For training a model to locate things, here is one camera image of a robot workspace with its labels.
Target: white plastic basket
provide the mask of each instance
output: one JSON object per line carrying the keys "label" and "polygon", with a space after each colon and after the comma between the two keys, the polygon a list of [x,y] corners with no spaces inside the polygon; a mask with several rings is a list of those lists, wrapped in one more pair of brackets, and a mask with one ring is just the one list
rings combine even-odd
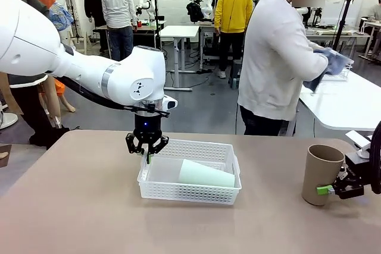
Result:
{"label": "white plastic basket", "polygon": [[[234,174],[235,187],[178,183],[184,159]],[[238,160],[232,145],[170,140],[159,154],[152,157],[151,164],[148,165],[143,156],[138,182],[142,198],[146,199],[232,205],[242,188],[239,174]]]}

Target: yellow hoodie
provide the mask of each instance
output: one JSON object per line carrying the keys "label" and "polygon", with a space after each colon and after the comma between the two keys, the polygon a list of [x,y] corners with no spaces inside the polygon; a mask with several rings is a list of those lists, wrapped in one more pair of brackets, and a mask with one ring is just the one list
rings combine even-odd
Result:
{"label": "yellow hoodie", "polygon": [[252,0],[218,0],[214,27],[223,33],[242,33],[249,24]]}

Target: shoe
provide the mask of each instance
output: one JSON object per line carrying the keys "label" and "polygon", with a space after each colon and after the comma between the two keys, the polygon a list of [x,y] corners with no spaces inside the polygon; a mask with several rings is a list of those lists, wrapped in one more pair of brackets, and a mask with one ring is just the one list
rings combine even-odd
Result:
{"label": "shoe", "polygon": [[218,71],[217,77],[220,79],[226,79],[226,73],[224,71]]}

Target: white sweater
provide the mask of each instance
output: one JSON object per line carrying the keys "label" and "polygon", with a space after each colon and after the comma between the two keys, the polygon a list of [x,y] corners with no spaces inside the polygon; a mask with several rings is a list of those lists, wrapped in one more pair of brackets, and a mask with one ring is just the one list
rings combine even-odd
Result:
{"label": "white sweater", "polygon": [[293,120],[302,83],[328,65],[313,53],[317,47],[287,0],[260,0],[246,33],[238,104],[260,117]]}

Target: beige mug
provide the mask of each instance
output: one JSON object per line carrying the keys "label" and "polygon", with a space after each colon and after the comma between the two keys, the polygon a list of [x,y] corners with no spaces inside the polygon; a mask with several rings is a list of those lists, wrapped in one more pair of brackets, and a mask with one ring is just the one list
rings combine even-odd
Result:
{"label": "beige mug", "polygon": [[344,160],[344,154],[333,147],[312,145],[308,148],[302,191],[306,202],[315,206],[327,203],[328,195],[319,195],[317,188],[335,182]]}

